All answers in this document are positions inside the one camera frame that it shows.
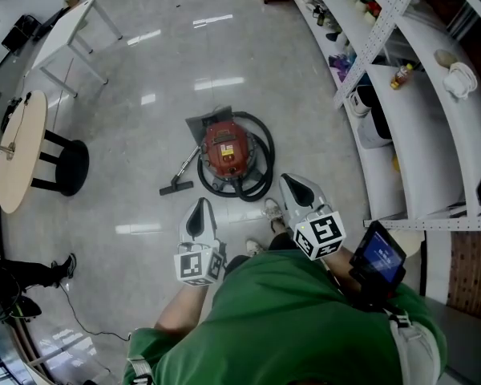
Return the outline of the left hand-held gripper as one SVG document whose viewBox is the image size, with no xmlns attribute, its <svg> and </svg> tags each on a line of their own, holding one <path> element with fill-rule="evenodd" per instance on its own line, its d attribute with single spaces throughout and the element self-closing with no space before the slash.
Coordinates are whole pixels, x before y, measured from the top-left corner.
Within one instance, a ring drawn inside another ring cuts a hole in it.
<svg viewBox="0 0 481 385">
<path fill-rule="evenodd" d="M 176 278 L 189 286 L 218 282 L 225 264 L 226 244 L 216 236 L 212 205 L 200 197 L 188 208 L 179 225 L 180 243 L 174 256 Z"/>
</svg>

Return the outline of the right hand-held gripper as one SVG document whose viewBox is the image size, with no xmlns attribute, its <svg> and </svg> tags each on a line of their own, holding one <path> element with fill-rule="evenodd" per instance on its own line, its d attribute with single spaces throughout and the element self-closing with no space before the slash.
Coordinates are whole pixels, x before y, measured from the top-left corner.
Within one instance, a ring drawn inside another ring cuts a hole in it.
<svg viewBox="0 0 481 385">
<path fill-rule="evenodd" d="M 330 208 L 319 185 L 303 176 L 284 173 L 279 187 L 298 249 L 311 261 L 337 252 L 346 231 L 340 213 Z"/>
</svg>

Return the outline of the red vacuum cleaner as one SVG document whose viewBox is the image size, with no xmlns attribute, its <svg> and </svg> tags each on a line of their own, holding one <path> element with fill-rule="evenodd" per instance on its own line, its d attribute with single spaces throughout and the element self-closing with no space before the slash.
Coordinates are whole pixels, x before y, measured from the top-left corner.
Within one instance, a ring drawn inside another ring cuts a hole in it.
<svg viewBox="0 0 481 385">
<path fill-rule="evenodd" d="M 180 178 L 194 158 L 200 183 L 211 194 L 238 198 L 244 202 L 260 200 L 270 190 L 275 162 L 273 137 L 267 126 L 246 111 L 232 110 L 232 119 L 208 126 L 200 146 L 172 178 L 170 185 L 159 190 L 161 196 L 193 187 Z M 236 173 L 228 170 L 236 168 Z"/>
</svg>

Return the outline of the white shoulder bag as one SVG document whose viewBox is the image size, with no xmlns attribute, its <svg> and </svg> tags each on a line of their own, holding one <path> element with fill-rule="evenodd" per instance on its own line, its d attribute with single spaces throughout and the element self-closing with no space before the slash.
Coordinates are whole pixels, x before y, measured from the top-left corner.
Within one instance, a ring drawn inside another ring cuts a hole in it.
<svg viewBox="0 0 481 385">
<path fill-rule="evenodd" d="M 403 385 L 437 385 L 441 376 L 441 360 L 434 335 L 408 314 L 389 317 L 390 331 L 398 351 Z"/>
</svg>

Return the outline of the person's left forearm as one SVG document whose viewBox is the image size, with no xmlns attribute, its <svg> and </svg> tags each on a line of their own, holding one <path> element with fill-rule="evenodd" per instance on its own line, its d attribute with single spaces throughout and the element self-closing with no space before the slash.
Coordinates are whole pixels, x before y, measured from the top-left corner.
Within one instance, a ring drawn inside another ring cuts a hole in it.
<svg viewBox="0 0 481 385">
<path fill-rule="evenodd" d="M 186 336 L 200 321 L 207 293 L 208 285 L 184 285 L 166 305 L 154 328 L 167 334 Z"/>
</svg>

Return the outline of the person's right forearm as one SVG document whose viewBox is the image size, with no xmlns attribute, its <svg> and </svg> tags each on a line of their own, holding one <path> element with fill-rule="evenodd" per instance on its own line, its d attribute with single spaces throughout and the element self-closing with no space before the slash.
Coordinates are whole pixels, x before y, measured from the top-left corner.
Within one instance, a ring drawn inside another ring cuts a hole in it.
<svg viewBox="0 0 481 385">
<path fill-rule="evenodd" d="M 360 293 L 360 284 L 350 275 L 353 266 L 350 261 L 353 254 L 341 246 L 336 252 L 324 256 L 321 261 L 328 270 L 333 284 L 344 295 L 357 295 Z"/>
</svg>

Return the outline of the person's right shoe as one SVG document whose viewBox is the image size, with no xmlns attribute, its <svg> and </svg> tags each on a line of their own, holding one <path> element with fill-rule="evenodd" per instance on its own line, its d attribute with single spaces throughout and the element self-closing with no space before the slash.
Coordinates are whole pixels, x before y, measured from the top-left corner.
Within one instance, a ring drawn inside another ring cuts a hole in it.
<svg viewBox="0 0 481 385">
<path fill-rule="evenodd" d="M 269 220 L 269 223 L 271 220 L 275 218 L 282 218 L 284 221 L 284 215 L 279 204 L 272 198 L 267 198 L 265 200 L 264 214 L 265 214 L 265 217 Z"/>
</svg>

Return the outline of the white bucket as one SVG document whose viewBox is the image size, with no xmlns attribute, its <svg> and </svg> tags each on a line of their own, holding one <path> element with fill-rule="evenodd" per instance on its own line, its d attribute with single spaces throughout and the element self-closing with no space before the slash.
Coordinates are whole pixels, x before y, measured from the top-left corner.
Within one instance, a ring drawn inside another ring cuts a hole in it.
<svg viewBox="0 0 481 385">
<path fill-rule="evenodd" d="M 418 230 L 390 229 L 389 234 L 398 243 L 407 257 L 415 255 L 425 240 L 424 232 Z"/>
</svg>

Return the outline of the white black small appliance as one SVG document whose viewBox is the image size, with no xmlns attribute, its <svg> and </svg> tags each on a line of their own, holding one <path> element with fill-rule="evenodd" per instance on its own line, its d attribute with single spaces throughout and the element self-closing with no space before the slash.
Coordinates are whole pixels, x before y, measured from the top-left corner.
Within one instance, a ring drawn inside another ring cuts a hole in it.
<svg viewBox="0 0 481 385">
<path fill-rule="evenodd" d="M 378 96 L 372 85 L 358 85 L 348 96 L 352 111 L 357 117 L 365 116 L 371 109 L 379 105 Z"/>
</svg>

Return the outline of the person's green shirt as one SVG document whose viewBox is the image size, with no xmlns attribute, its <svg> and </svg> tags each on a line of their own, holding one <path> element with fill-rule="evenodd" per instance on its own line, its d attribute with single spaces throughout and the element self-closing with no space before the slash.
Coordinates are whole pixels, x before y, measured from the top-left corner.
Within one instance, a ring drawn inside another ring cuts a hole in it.
<svg viewBox="0 0 481 385">
<path fill-rule="evenodd" d="M 447 342 L 424 301 L 399 285 L 390 312 Z M 248 258 L 223 280 L 205 319 L 184 337 L 132 333 L 124 385 L 403 385 L 384 310 L 363 310 L 328 270 L 298 250 Z"/>
</svg>

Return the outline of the purple cloth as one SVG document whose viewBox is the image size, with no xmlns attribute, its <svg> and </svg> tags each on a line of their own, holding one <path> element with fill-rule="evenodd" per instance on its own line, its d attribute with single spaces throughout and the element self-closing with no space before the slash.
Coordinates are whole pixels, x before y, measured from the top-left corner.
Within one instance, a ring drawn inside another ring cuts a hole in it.
<svg viewBox="0 0 481 385">
<path fill-rule="evenodd" d="M 353 61 L 345 54 L 338 54 L 330 55 L 328 57 L 328 64 L 330 68 L 333 68 L 337 72 L 338 79 L 342 83 L 348 75 Z"/>
</svg>

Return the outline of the amber drink bottle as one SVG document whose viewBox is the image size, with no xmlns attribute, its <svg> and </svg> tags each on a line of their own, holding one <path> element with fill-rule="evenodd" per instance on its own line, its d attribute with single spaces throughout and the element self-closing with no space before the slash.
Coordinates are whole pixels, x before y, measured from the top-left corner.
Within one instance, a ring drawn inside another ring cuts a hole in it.
<svg viewBox="0 0 481 385">
<path fill-rule="evenodd" d="M 412 71 L 413 66 L 410 63 L 400 66 L 390 81 L 391 88 L 394 90 L 399 89 L 410 78 Z"/>
</svg>

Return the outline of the round wooden table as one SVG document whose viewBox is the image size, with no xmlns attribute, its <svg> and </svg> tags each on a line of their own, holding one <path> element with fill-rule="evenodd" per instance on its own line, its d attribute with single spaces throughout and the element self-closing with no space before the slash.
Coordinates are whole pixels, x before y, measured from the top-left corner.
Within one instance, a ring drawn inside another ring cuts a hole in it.
<svg viewBox="0 0 481 385">
<path fill-rule="evenodd" d="M 19 208 L 30 188 L 74 196 L 83 187 L 90 165 L 84 142 L 66 139 L 46 128 L 46 95 L 40 90 L 31 93 L 27 103 L 22 100 L 15 108 L 0 143 L 16 144 L 13 160 L 0 155 L 0 206 L 7 214 Z M 34 176 L 39 161 L 55 166 L 53 181 Z"/>
</svg>

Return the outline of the beige round bowl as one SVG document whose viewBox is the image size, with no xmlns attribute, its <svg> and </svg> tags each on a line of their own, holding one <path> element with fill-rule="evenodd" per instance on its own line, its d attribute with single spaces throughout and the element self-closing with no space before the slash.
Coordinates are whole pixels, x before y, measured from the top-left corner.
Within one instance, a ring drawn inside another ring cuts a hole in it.
<svg viewBox="0 0 481 385">
<path fill-rule="evenodd" d="M 446 69 L 449 69 L 454 63 L 458 62 L 458 59 L 455 55 L 442 49 L 438 49 L 434 52 L 434 58 L 439 66 Z"/>
</svg>

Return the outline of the black equipment case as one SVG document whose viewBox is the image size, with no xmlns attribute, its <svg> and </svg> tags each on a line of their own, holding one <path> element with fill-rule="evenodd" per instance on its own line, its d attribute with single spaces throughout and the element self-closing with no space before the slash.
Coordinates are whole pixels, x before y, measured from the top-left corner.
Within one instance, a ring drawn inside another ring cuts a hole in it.
<svg viewBox="0 0 481 385">
<path fill-rule="evenodd" d="M 22 15 L 2 40 L 2 46 L 11 53 L 20 50 L 39 26 L 40 22 L 32 15 Z"/>
</svg>

